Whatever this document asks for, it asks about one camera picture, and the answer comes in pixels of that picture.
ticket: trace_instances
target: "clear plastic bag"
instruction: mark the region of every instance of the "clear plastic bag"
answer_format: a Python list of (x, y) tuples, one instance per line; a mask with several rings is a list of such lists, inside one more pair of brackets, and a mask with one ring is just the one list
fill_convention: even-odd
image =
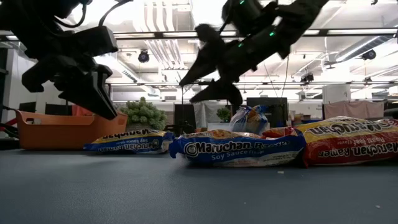
[(268, 127), (265, 116), (267, 106), (258, 105), (253, 108), (241, 108), (232, 117), (230, 126), (233, 132), (245, 132), (261, 135)]

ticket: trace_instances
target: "blue-gray tabletop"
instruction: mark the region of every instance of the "blue-gray tabletop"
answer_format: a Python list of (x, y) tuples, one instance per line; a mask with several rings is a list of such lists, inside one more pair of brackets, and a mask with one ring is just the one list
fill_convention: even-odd
[(391, 162), (217, 169), (168, 154), (0, 151), (1, 224), (396, 224), (397, 209)]

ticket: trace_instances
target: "plastic wrapper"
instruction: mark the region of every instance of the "plastic wrapper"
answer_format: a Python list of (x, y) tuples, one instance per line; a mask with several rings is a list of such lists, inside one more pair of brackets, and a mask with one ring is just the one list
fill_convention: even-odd
[(269, 124), (265, 116), (266, 111), (267, 107), (263, 105), (239, 109), (231, 119), (231, 130), (261, 135)]
[(215, 130), (180, 136), (170, 145), (170, 155), (224, 167), (268, 167), (293, 161), (305, 147), (302, 135), (262, 139), (251, 133)]
[[(291, 132), (288, 128), (271, 129), (264, 136)], [(336, 117), (303, 124), (294, 132), (307, 142), (303, 159), (310, 165), (354, 165), (398, 156), (398, 126), (394, 120), (367, 121)]]
[(104, 136), (91, 144), (85, 144), (84, 150), (98, 152), (126, 151), (135, 154), (159, 154), (169, 150), (174, 140), (170, 132), (143, 129), (126, 133)]

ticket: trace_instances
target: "green plant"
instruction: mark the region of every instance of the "green plant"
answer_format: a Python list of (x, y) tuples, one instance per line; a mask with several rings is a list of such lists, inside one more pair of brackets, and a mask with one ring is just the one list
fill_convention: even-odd
[(128, 101), (120, 110), (128, 116), (127, 125), (147, 124), (152, 129), (163, 130), (166, 126), (166, 113), (158, 110), (152, 103), (148, 103), (145, 97), (139, 102)]
[(231, 119), (231, 112), (227, 108), (220, 108), (220, 109), (217, 110), (217, 116), (221, 120), (223, 120), (225, 122), (228, 122)]

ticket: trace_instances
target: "orange plastic bin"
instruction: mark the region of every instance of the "orange plastic bin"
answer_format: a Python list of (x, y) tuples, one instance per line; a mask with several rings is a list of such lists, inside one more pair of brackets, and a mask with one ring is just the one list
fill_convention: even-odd
[[(28, 150), (82, 150), (84, 144), (126, 130), (127, 115), (109, 121), (94, 116), (58, 116), (16, 110), (19, 143)], [(40, 120), (29, 124), (27, 120)]]

